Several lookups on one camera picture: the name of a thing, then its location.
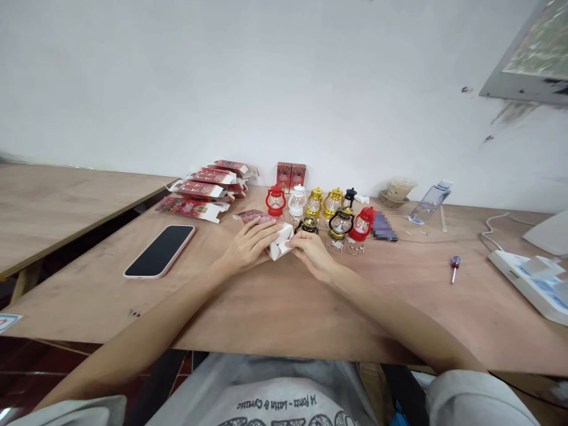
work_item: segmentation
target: red screwdriver handle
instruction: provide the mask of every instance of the red screwdriver handle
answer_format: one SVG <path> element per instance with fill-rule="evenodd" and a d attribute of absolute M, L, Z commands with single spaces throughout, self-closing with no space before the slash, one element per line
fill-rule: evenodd
<path fill-rule="evenodd" d="M 451 258 L 451 266 L 458 269 L 460 267 L 461 258 L 459 256 L 454 256 Z"/>

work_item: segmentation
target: water bottle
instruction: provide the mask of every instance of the water bottle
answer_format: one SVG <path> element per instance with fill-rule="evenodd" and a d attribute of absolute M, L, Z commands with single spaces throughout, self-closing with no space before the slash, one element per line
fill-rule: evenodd
<path fill-rule="evenodd" d="M 450 187 L 454 183 L 449 180 L 441 180 L 438 185 L 434 185 L 424 195 L 422 201 L 418 203 L 416 208 L 410 213 L 408 220 L 418 225 L 424 225 L 430 216 L 434 214 L 436 209 L 444 202 L 448 195 L 451 193 Z"/>

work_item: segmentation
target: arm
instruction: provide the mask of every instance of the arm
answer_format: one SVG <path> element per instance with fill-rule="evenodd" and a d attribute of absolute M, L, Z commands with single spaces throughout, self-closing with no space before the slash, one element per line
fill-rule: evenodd
<path fill-rule="evenodd" d="M 190 318 L 234 275 L 270 259 L 263 250 L 278 238 L 276 221 L 248 223 L 227 252 L 191 282 L 137 318 L 71 372 L 35 408 L 67 399 L 114 395 L 172 344 Z"/>
<path fill-rule="evenodd" d="M 317 235 L 301 231 L 288 245 L 296 247 L 293 253 L 318 280 L 330 285 L 375 320 L 437 374 L 457 369 L 487 373 L 458 339 L 428 315 L 371 286 L 357 273 L 333 260 Z"/>

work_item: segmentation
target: screwdriver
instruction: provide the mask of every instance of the screwdriver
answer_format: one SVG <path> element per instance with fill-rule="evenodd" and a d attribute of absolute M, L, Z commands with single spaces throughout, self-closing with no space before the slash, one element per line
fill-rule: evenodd
<path fill-rule="evenodd" d="M 451 266 L 454 269 L 454 275 L 451 277 L 451 283 L 453 284 L 456 280 L 456 271 L 460 267 L 461 259 L 459 256 L 454 256 L 451 258 Z"/>

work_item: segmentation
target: smartphone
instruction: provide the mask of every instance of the smartphone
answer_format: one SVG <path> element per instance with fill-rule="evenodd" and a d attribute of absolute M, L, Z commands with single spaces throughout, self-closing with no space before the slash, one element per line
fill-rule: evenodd
<path fill-rule="evenodd" d="M 141 255 L 124 271 L 126 278 L 163 277 L 195 232 L 190 225 L 166 227 Z"/>

